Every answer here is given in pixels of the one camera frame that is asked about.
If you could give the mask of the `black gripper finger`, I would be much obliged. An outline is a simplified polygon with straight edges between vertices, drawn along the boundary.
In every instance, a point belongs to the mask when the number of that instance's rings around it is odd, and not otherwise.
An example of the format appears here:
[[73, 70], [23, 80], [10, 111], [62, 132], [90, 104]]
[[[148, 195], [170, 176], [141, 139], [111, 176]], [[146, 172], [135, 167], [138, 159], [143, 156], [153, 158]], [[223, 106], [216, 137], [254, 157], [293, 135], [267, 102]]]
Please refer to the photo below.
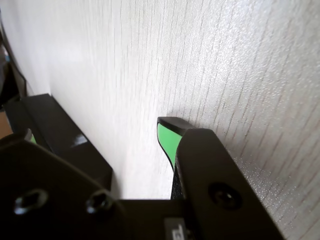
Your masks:
[[118, 240], [109, 193], [44, 148], [11, 134], [0, 141], [3, 240]]
[[179, 117], [157, 119], [198, 240], [281, 240], [283, 235], [216, 134]]

